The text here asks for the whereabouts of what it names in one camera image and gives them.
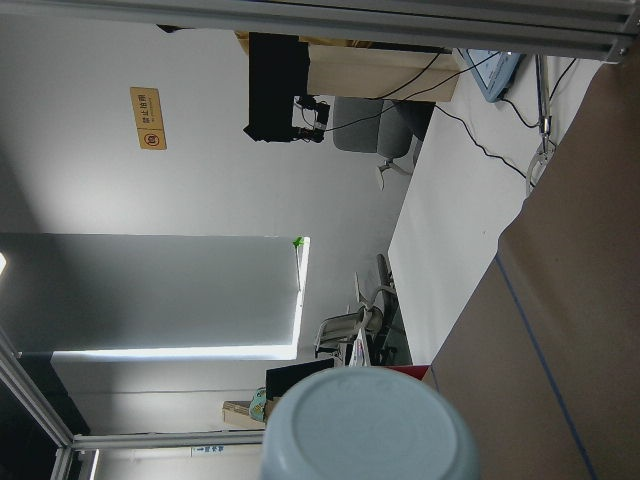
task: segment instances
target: red object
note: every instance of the red object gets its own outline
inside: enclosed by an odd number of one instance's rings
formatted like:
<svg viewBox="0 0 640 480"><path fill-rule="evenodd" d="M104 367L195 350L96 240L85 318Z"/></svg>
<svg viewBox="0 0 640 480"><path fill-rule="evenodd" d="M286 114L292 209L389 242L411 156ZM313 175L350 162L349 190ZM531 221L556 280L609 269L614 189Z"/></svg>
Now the red object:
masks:
<svg viewBox="0 0 640 480"><path fill-rule="evenodd" d="M405 373L410 377L417 378L418 380L422 380L422 378L426 375L427 370L429 370L429 366L430 365L406 365L406 366L384 367L384 368L390 368L391 370L395 370L396 372Z"/></svg>

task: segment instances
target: yellow sign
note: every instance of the yellow sign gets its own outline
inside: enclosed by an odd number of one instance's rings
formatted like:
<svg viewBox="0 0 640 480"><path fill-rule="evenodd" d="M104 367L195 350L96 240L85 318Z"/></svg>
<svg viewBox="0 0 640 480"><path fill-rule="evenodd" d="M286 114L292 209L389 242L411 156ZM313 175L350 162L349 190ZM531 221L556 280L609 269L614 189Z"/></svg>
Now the yellow sign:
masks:
<svg viewBox="0 0 640 480"><path fill-rule="evenodd" d="M164 136L158 89L131 87L130 92L140 148L166 150L167 141Z"/></svg>

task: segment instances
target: brown mat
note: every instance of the brown mat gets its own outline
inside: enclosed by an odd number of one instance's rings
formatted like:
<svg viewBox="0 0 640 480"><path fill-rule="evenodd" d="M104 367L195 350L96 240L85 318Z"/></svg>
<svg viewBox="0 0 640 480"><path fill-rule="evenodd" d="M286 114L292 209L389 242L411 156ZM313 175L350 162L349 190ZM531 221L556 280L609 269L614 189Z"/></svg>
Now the brown mat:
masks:
<svg viewBox="0 0 640 480"><path fill-rule="evenodd" d="M425 381L484 479L640 476L640 44L594 77Z"/></svg>

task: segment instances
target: light blue lid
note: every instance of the light blue lid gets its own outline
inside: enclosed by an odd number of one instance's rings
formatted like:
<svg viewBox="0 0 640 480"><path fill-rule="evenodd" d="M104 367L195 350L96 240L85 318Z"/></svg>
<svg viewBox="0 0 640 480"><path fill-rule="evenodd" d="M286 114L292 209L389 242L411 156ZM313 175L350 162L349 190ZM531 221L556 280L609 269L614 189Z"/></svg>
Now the light blue lid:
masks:
<svg viewBox="0 0 640 480"><path fill-rule="evenodd" d="M479 478L468 428L435 391L384 368L312 375L280 400L262 480Z"/></svg>

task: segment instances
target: blue line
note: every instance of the blue line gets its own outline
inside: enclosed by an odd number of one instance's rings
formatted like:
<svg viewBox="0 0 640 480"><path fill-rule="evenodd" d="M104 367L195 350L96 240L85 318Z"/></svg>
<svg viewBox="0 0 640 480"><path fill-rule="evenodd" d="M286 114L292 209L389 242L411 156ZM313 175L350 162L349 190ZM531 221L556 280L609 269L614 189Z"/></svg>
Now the blue line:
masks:
<svg viewBox="0 0 640 480"><path fill-rule="evenodd" d="M582 443L582 439L580 438L580 435L578 434L578 429L576 428L575 423L573 423L573 419L571 418L571 415L569 414L569 409L567 408L567 405L564 403L564 399L562 398L562 394L560 393L560 388L558 387L558 384L556 383L555 378L553 377L553 374L551 373L551 369L549 368L549 364L547 363L547 360L546 360L546 358L544 356L544 353L542 352L542 348L540 347L540 344L538 343L538 340L536 339L536 336L533 333L533 329L531 328L531 324L529 323L529 319L527 318L527 314L524 312L524 307L520 303L520 299L518 298L518 295L516 294L516 291L513 288L513 285L511 284L511 281L509 280L509 276L507 275L507 272L504 269L504 266L502 265L502 262L500 261L500 257L498 255L496 255L495 260L496 260L496 263L498 264L498 267L500 268L500 271L502 272L502 276L504 277L504 281L507 284L507 287L509 288L509 292L511 293L511 297L513 298L513 301L515 302L516 307L518 307L518 312L520 312L520 317L522 318L522 322L524 323L524 326L527 329L527 333L529 334L529 338L531 339L531 343L533 344L533 348L535 349L536 354L538 355L538 359L540 360L540 363L542 364L542 368L544 369L544 373L547 375L547 380L549 380L549 384L551 385L551 390L553 390L553 393L556 396L556 400L558 401L558 404L560 405L560 409L562 410L562 414L564 415L564 419L567 422L567 425L569 426L569 430L571 431L571 436L573 437L573 440L576 443L576 446L578 447L578 451L580 452L580 455L582 456L582 460L584 461L584 464L587 467L587 470L589 471L589 475L591 476L591 479L592 480L597 480L598 476L596 475L596 471L593 468L593 465L591 464L591 459L589 458L589 454L587 453L587 449L584 446L584 443Z"/></svg>
<svg viewBox="0 0 640 480"><path fill-rule="evenodd" d="M436 377L436 371L433 368L433 364L431 364L431 366L429 367L429 370L431 370L431 376L433 377L433 383L436 386L436 391L439 392L440 391L440 386L438 385L438 378Z"/></svg>

